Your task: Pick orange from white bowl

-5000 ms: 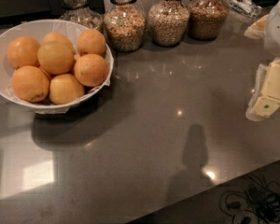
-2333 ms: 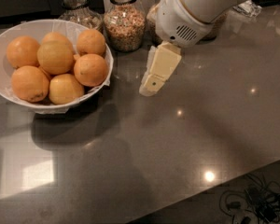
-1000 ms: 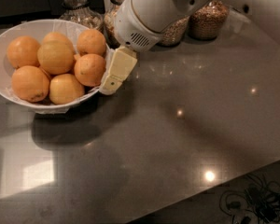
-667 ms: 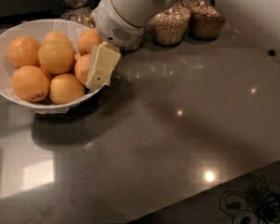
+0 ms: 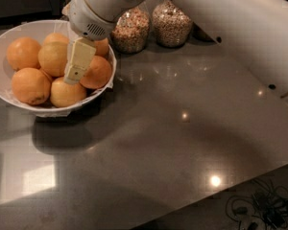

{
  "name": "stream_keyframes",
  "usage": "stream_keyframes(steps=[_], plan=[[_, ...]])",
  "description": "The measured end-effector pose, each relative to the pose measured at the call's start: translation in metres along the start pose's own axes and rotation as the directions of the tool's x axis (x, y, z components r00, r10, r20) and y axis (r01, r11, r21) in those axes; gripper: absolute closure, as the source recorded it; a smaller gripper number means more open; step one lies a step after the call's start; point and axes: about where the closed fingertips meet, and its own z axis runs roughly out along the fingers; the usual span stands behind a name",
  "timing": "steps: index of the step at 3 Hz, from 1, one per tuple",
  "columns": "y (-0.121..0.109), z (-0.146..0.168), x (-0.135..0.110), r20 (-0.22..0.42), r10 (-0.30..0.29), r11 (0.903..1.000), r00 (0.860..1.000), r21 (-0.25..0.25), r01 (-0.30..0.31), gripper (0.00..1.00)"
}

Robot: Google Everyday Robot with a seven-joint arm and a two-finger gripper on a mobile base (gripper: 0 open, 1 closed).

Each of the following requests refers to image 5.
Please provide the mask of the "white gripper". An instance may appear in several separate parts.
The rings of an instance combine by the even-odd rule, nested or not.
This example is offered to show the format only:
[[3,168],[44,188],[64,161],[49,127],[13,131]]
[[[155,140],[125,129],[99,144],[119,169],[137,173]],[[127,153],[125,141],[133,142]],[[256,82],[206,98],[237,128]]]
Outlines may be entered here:
[[70,28],[79,36],[67,45],[64,81],[76,84],[84,76],[96,53],[91,40],[109,36],[120,16],[145,0],[71,0],[67,6]]

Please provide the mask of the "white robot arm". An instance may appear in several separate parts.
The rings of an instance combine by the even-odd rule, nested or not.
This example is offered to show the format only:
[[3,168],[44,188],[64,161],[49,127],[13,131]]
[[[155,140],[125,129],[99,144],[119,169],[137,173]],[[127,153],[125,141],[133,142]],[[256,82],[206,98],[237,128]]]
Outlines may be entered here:
[[[71,0],[71,29],[101,40],[124,11],[145,0]],[[170,0],[227,53],[288,103],[288,2],[285,0]]]

